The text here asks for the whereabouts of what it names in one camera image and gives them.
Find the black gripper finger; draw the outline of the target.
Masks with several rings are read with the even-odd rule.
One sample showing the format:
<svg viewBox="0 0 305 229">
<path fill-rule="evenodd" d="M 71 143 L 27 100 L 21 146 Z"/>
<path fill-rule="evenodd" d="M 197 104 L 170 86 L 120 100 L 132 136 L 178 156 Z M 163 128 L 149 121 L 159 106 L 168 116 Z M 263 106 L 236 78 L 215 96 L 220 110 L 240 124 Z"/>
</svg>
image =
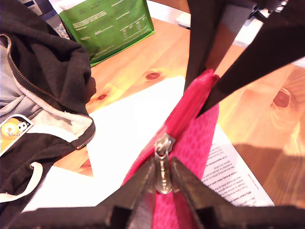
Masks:
<svg viewBox="0 0 305 229">
<path fill-rule="evenodd" d="M 150 229 L 155 207 L 155 162 L 147 161 L 128 182 L 95 207 L 82 229 Z"/>
<path fill-rule="evenodd" d="M 203 114 L 243 86 L 305 55 L 305 2 L 290 0 L 273 12 L 254 40 L 212 88 Z"/>
<path fill-rule="evenodd" d="M 180 226 L 237 229 L 230 219 L 234 206 L 204 185 L 178 158 L 172 158 L 173 194 Z"/>
<path fill-rule="evenodd" d="M 191 26 L 185 89 L 207 69 L 206 62 L 224 11 L 224 1 L 188 0 L 188 6 Z"/>
</svg>

